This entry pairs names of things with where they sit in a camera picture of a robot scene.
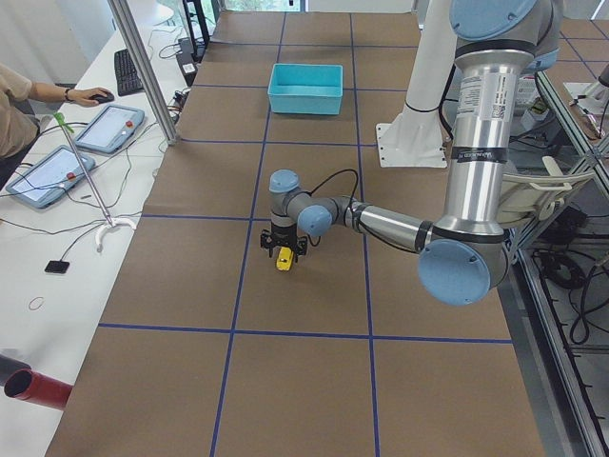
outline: person's hand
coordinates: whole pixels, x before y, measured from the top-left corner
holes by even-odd
[[[70,89],[68,91],[68,99],[81,107],[95,107],[99,105],[96,100],[90,100],[93,95],[106,96],[109,93],[108,89],[94,88],[94,89]]]

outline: keyboard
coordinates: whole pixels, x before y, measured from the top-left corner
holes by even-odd
[[[128,50],[114,52],[114,74],[119,96],[139,92],[144,88]]]

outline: blue joint cap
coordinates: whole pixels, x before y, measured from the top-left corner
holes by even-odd
[[[513,29],[537,0],[453,0],[450,25],[463,40],[483,41]]]
[[[536,71],[544,71],[551,68],[556,61],[559,60],[559,50],[553,50],[544,55],[538,55],[533,62],[522,71],[523,74],[535,73]]]
[[[272,193],[286,193],[301,184],[301,178],[291,169],[278,169],[270,176],[268,189]]]
[[[448,239],[434,240],[421,251],[419,279],[431,295],[456,307],[477,302],[491,284],[482,257],[468,245]]]
[[[298,215],[297,224],[311,236],[322,236],[332,226],[332,214],[321,205],[312,205]]]

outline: computer mouse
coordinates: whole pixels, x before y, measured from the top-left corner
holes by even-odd
[[[96,93],[95,95],[90,96],[88,99],[95,100],[96,102],[102,104],[114,100],[114,95],[112,95],[112,92],[106,92],[106,95],[100,95],[99,93]]]

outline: person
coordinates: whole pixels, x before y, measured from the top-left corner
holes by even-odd
[[[95,94],[105,96],[108,92],[104,88],[70,89],[32,82],[0,64],[0,189],[28,154],[39,132],[37,120],[14,107],[14,102],[30,99],[95,107],[99,102],[90,98]]]

